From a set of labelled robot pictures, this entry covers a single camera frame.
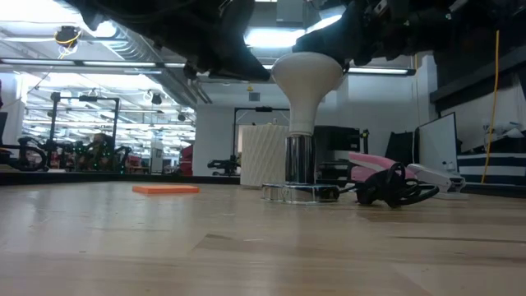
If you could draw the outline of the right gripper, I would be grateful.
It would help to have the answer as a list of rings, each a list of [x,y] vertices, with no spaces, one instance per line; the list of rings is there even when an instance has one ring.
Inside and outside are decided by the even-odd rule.
[[[321,53],[341,66],[373,58],[393,60],[422,50],[422,3],[414,0],[356,0],[339,20],[297,39],[295,53]]]

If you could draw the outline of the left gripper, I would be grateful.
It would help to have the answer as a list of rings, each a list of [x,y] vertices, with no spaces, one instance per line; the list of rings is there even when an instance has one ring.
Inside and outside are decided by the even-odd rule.
[[[184,76],[268,81],[270,73],[247,47],[244,34],[254,0],[165,0],[155,3],[155,47],[184,57]]]

